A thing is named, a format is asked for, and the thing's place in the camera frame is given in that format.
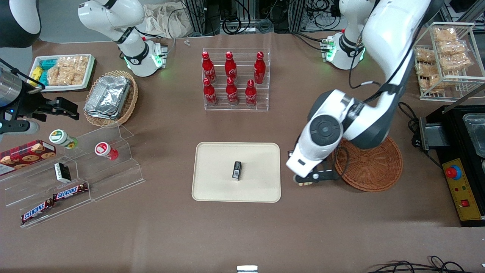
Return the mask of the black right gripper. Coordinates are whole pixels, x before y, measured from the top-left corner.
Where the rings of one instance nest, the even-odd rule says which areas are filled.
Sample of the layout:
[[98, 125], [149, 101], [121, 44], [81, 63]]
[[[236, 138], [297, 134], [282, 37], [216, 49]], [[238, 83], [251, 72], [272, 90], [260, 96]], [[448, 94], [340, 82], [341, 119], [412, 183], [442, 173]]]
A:
[[36, 88], [29, 83], [22, 81], [22, 89], [19, 96], [8, 105], [8, 114], [12, 115], [13, 119], [26, 117], [28, 119], [36, 119], [45, 122], [48, 115], [67, 116], [75, 121], [78, 121], [80, 114], [78, 112], [71, 113], [68, 111], [77, 111], [78, 105], [65, 98], [55, 98], [49, 100], [49, 105], [52, 111], [42, 112], [42, 108], [46, 105], [47, 99], [41, 94], [43, 88]]

